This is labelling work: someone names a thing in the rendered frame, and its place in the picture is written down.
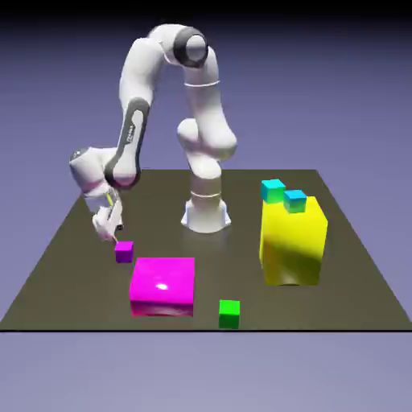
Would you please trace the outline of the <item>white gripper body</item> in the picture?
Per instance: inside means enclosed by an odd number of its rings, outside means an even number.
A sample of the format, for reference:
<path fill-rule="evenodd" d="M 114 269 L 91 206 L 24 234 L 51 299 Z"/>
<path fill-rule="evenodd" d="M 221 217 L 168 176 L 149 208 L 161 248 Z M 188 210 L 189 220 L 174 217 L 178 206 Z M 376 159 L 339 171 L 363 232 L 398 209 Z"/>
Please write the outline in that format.
<path fill-rule="evenodd" d="M 117 207 L 100 206 L 97 213 L 93 215 L 92 223 L 100 239 L 103 241 L 117 241 L 115 236 L 118 225 Z"/>

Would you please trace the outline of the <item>small purple cube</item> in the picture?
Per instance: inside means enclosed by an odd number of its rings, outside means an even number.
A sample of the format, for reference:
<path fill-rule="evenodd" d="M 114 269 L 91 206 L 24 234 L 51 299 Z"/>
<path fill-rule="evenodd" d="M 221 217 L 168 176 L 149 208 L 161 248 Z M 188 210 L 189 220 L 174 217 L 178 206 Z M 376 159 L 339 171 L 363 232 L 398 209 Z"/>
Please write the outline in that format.
<path fill-rule="evenodd" d="M 131 263 L 134 259 L 134 243 L 132 241 L 118 241 L 114 252 L 117 263 Z"/>

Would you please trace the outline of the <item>small green cube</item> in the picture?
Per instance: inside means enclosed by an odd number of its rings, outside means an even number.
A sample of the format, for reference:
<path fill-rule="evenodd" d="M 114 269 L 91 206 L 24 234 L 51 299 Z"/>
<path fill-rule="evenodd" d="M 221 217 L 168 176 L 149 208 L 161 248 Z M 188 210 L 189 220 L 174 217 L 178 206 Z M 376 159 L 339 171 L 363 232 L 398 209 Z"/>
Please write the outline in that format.
<path fill-rule="evenodd" d="M 219 328 L 238 329 L 240 312 L 241 302 L 239 300 L 221 299 L 219 301 Z"/>

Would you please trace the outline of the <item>small cyan cube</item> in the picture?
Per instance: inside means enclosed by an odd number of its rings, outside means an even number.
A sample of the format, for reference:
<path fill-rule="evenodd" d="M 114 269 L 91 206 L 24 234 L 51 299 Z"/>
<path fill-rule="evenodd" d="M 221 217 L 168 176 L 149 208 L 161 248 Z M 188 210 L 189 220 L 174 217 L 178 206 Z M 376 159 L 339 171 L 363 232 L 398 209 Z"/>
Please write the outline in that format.
<path fill-rule="evenodd" d="M 261 181 L 261 199 L 267 204 L 283 202 L 286 185 L 280 179 L 264 179 Z"/>
<path fill-rule="evenodd" d="M 283 206 L 289 213 L 305 212 L 307 195 L 300 189 L 285 190 L 283 193 Z"/>

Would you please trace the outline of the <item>large magenta box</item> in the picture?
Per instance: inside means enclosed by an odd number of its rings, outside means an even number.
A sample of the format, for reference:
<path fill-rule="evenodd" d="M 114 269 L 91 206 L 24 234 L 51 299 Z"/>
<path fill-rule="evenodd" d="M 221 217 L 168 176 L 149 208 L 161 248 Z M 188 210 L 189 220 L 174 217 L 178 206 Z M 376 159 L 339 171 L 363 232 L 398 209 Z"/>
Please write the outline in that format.
<path fill-rule="evenodd" d="M 134 316 L 193 316 L 195 259 L 140 257 L 130 282 Z"/>

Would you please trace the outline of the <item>large yellow box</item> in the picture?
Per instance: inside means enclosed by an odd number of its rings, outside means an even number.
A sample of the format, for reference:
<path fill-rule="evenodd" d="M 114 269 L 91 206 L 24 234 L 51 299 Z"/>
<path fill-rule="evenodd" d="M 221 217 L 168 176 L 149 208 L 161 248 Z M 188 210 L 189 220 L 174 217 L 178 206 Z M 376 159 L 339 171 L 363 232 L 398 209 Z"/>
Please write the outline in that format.
<path fill-rule="evenodd" d="M 328 220 L 314 196 L 304 212 L 290 213 L 282 202 L 262 203 L 259 258 L 268 286 L 315 286 L 328 232 Z"/>

